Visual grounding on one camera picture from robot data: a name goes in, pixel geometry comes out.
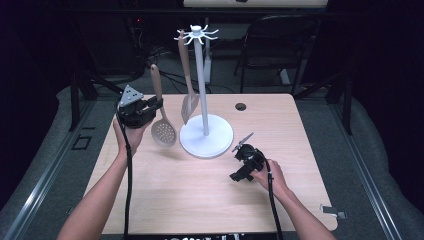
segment black chair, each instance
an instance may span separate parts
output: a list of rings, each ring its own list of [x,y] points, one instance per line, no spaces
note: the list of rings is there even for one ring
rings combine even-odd
[[[317,21],[303,16],[265,16],[247,29],[234,75],[241,65],[240,93],[243,93],[247,69],[296,69],[291,94],[295,91],[299,70],[308,43],[316,31]]]

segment kitchen utensil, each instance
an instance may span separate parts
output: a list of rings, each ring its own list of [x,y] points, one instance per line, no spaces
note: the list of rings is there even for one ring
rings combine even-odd
[[[241,146],[242,146],[242,145],[243,145],[243,144],[244,144],[247,140],[249,140],[249,138],[250,138],[252,135],[253,135],[253,132],[252,132],[251,134],[247,135],[247,137],[243,138],[243,139],[239,142],[239,144],[237,144],[237,146],[235,146],[235,147],[234,147],[233,151],[231,151],[231,152],[234,152],[235,150],[240,149],[240,148],[241,148]]]
[[[190,76],[190,65],[188,59],[188,48],[185,45],[186,40],[183,39],[184,31],[180,31],[180,36],[178,37],[178,50],[180,51],[181,63],[183,65],[184,77],[187,83],[188,94],[184,97],[183,105],[181,108],[181,116],[183,118],[184,124],[187,124],[191,114],[196,109],[199,103],[199,95],[194,93],[193,86],[191,85],[191,76]]]
[[[153,80],[153,88],[159,101],[162,99],[162,84],[159,69],[155,64],[150,67],[150,74]],[[162,147],[172,147],[177,140],[177,131],[166,117],[164,106],[160,108],[160,113],[162,114],[162,119],[152,125],[153,140]]]

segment black cable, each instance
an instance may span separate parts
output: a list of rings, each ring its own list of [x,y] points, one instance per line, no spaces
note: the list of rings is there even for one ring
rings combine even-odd
[[[128,225],[129,225],[129,216],[130,216],[130,204],[131,204],[131,195],[132,195],[132,153],[131,153],[131,145],[128,141],[127,134],[125,133],[125,127],[121,123],[121,120],[118,116],[118,101],[115,103],[115,115],[116,119],[118,119],[119,128],[122,131],[122,135],[125,140],[125,148],[127,150],[127,167],[128,167],[128,189],[127,189],[127,199],[125,202],[125,225],[124,225],[124,239],[128,239]]]
[[[277,209],[275,208],[274,191],[272,189],[273,177],[272,177],[271,167],[269,166],[268,159],[265,159],[265,164],[266,164],[266,168],[268,170],[268,193],[269,193],[269,200],[271,202],[272,214],[274,215],[274,221],[275,221],[275,225],[277,227],[278,239],[283,240],[283,232],[281,230],[280,219],[278,218]]]
[[[173,78],[171,78],[171,77],[169,77],[169,76],[173,76],[173,77],[178,77],[178,78],[182,78],[182,79],[184,79],[185,77],[184,76],[181,76],[181,75],[178,75],[178,74],[175,74],[175,73],[169,73],[169,72],[165,72],[165,71],[159,71],[160,72],[160,74],[162,75],[162,76],[164,76],[164,77],[166,77],[166,78],[168,78],[169,80],[171,80],[171,81],[174,81],[174,82],[176,82],[176,83],[179,83],[180,85],[183,85],[183,86],[185,86],[185,87],[187,87],[187,84],[186,84],[186,82],[184,81],[184,82],[180,82],[180,81],[178,81],[178,80],[175,80],[175,79],[173,79]],[[194,86],[196,86],[196,85],[199,85],[198,84],[198,82],[196,81],[196,80],[193,80],[193,79],[191,79],[191,83],[192,83],[192,85],[194,85]],[[197,88],[195,88],[193,86],[193,90],[195,91],[195,92],[199,92],[199,89],[197,89]]]
[[[213,84],[209,84],[209,87],[220,87],[220,88],[224,88],[227,89],[230,93],[235,93],[233,89],[226,87],[226,86],[221,86],[221,85],[213,85]]]
[[[175,83],[179,83],[179,84],[181,84],[181,85],[185,85],[184,83],[182,83],[182,82],[180,82],[180,81],[178,81],[178,80],[176,80],[176,79],[174,79],[174,78],[169,77],[169,76],[168,76],[166,73],[164,73],[163,71],[159,71],[159,74],[160,74],[161,76],[166,77],[168,80],[170,80],[170,82],[171,82],[172,86],[174,86],[174,88],[178,91],[178,93],[182,93],[182,92],[181,92],[181,90],[177,88],[177,86],[175,85]]]

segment gray carpet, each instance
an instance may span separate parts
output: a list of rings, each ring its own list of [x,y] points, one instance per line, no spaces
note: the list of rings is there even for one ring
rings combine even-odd
[[[239,89],[239,75],[232,75],[238,52],[237,49],[231,49],[225,44],[223,42],[217,45],[213,52],[212,82],[207,87],[207,91],[212,94],[231,94],[238,92]],[[162,71],[182,75],[178,55],[165,52],[157,58],[152,58],[151,61],[157,63]],[[191,67],[195,76],[194,59],[192,59]],[[183,81],[183,78],[168,76],[180,82]],[[288,88],[279,85],[279,78],[275,72],[251,72],[248,76],[246,92],[289,91]],[[184,85],[168,80],[164,76],[162,82],[165,93],[186,92]],[[148,72],[141,79],[130,84],[145,94],[153,93]],[[82,108],[87,109],[87,118],[83,119],[73,134],[67,131],[71,120],[69,89],[58,94],[60,108],[52,128],[21,184],[1,211],[0,238],[3,239],[6,236],[45,169],[58,155],[63,158],[63,164],[53,184],[49,186],[47,195],[41,199],[36,214],[24,227],[26,231],[23,231],[21,238],[55,239],[66,220],[66,212],[72,209],[83,196],[113,116],[113,104],[117,97],[102,86],[96,85],[96,87],[100,93],[97,101],[87,102],[81,99]],[[325,103],[324,93],[325,90],[322,90],[296,103],[330,200],[334,207],[345,211],[348,215],[347,219],[339,220],[339,226],[334,234],[338,239],[386,239],[373,205],[358,177],[352,152],[341,129],[337,127],[339,119],[334,117],[331,111],[332,106]],[[424,217],[402,196],[388,173],[387,156],[378,132],[360,103],[354,101],[352,110],[353,138],[387,203],[387,208],[400,235],[403,239],[424,239]],[[60,154],[61,147],[66,149],[63,154]],[[244,236],[246,239],[265,239],[266,237],[269,236]],[[286,232],[284,237],[297,239],[294,232]],[[120,235],[102,237],[102,239],[120,238]],[[169,239],[169,236],[144,237],[146,238]]]

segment dark background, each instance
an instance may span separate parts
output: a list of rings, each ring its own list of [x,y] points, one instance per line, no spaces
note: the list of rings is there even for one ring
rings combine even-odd
[[[144,2],[138,7],[178,8],[182,1]],[[82,3],[122,7],[118,1],[63,1],[76,7]],[[83,68],[99,74],[139,76],[152,39],[172,39],[184,19],[173,18],[169,24],[169,18],[143,18],[142,44],[134,44],[122,17],[119,21],[117,16],[91,21],[81,17],[70,24],[64,15],[43,11],[35,0],[0,4],[3,207],[50,128],[58,107],[55,95],[69,86],[75,71]],[[404,195],[424,212],[424,6],[418,0],[344,0],[330,2],[328,11],[372,14],[349,21],[323,21],[304,81],[322,81],[343,69],[347,59],[355,60],[357,71],[351,74],[354,97],[380,132],[390,173]],[[110,35],[114,36],[110,42],[102,38]]]

